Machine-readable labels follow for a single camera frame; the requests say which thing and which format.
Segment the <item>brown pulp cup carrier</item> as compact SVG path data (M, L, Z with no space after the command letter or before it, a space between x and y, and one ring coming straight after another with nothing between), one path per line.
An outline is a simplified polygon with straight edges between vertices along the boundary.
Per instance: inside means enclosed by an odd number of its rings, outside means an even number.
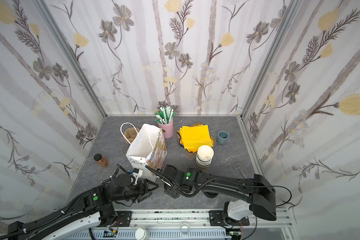
M132 143L135 140L136 136L138 135L139 131L140 131L139 128L134 129L133 127L126 129L124 132L124 135L126 137L125 142L127 144Z

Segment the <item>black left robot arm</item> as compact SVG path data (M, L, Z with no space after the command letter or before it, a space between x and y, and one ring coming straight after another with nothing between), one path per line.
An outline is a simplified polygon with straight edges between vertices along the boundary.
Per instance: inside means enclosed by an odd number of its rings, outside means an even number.
M41 240L56 236L59 230L79 222L80 226L95 221L97 227L106 227L118 220L113 204L134 204L150 197L159 185L147 179L138 179L120 165L100 185L74 197L63 208L35 221L16 221L9 225L8 234L0 240Z

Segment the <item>white paper gift bag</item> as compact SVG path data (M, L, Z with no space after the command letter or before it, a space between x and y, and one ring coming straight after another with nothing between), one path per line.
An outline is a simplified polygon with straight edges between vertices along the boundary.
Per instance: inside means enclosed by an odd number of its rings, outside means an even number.
M133 168L143 171L142 177L155 182L157 176L146 167L158 170L163 166L167 156L167 145L163 130L149 124L143 124L138 131L132 126L132 134L135 137L130 141L130 136L124 134L123 128L120 131L124 139L130 145L126 157Z

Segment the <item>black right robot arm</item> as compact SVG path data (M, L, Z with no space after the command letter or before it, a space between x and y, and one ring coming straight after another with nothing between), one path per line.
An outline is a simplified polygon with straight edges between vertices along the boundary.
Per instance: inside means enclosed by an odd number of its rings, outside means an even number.
M195 168L183 172L172 165L157 170L145 166L145 169L165 183L166 194L174 199L179 196L193 198L199 192L209 198L217 195L230 196L248 203L249 211L257 218L277 220L277 186L271 185L262 175L255 174L253 178L238 179L215 176Z

